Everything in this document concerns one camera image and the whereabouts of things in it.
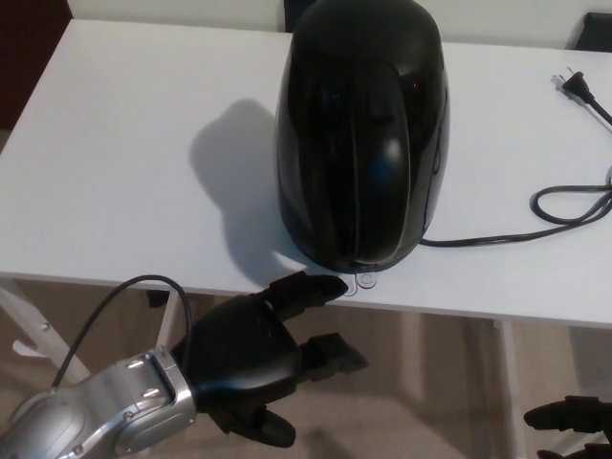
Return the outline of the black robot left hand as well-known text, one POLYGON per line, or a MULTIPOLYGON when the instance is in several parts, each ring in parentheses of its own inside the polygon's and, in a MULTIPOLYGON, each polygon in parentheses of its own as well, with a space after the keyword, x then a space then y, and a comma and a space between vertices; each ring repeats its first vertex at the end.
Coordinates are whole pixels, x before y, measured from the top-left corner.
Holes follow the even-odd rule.
POLYGON ((172 355, 188 360, 183 373, 197 411, 226 434, 291 447, 294 426, 268 405, 292 395, 301 383, 351 374, 368 362, 338 333, 298 344, 284 323, 347 290, 335 275, 298 272, 259 293, 232 297, 196 320, 172 355))

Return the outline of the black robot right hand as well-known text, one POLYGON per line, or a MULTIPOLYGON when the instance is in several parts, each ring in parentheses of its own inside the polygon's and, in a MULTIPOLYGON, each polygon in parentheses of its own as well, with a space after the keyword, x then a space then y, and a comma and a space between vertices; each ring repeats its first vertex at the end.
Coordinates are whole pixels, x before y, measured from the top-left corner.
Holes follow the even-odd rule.
POLYGON ((586 443, 583 449, 560 454, 547 449, 537 452, 538 458, 609 459, 611 457, 611 403, 597 397, 566 396, 562 401, 529 410, 525 423, 535 430, 571 429, 577 433, 603 433, 607 444, 586 443))

